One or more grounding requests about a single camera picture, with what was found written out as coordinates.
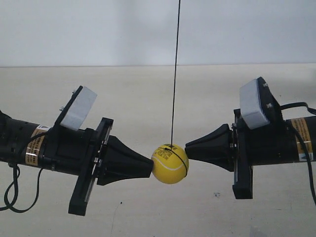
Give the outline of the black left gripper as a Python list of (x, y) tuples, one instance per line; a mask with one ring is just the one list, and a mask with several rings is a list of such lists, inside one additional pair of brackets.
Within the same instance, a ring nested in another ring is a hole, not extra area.
[(151, 159), (133, 151), (117, 137), (109, 136), (113, 122), (113, 119), (102, 118), (96, 130), (87, 128), (74, 131), (55, 125), (44, 137), (39, 167), (78, 176), (69, 202), (69, 214), (86, 213), (95, 180), (94, 162), (100, 159), (100, 155), (97, 185), (149, 178), (151, 175), (154, 166)]

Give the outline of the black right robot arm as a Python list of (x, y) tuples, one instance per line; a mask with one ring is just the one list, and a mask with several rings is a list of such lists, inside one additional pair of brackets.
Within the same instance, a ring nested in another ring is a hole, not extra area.
[(221, 125), (185, 145), (189, 159), (234, 173), (236, 199), (253, 198), (253, 167), (316, 160), (316, 118), (292, 118), (250, 129), (239, 109), (232, 126)]

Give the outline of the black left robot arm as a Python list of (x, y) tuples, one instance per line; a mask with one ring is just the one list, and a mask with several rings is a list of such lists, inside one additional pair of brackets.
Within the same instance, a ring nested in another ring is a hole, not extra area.
[(96, 129), (77, 131), (0, 115), (0, 160), (16, 168), (27, 165), (78, 177), (68, 213), (84, 216), (94, 184), (148, 178), (154, 163), (110, 135), (113, 120), (102, 118)]

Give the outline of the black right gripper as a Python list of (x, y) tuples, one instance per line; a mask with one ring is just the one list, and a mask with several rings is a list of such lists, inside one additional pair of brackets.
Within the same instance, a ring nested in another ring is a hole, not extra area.
[(296, 163), (298, 151), (293, 132), (281, 120), (256, 129), (249, 129), (240, 109), (234, 110), (233, 161), (232, 131), (223, 124), (213, 132), (188, 142), (185, 152), (189, 159), (216, 165), (229, 172), (234, 170), (233, 192), (236, 199), (253, 198), (253, 167)]

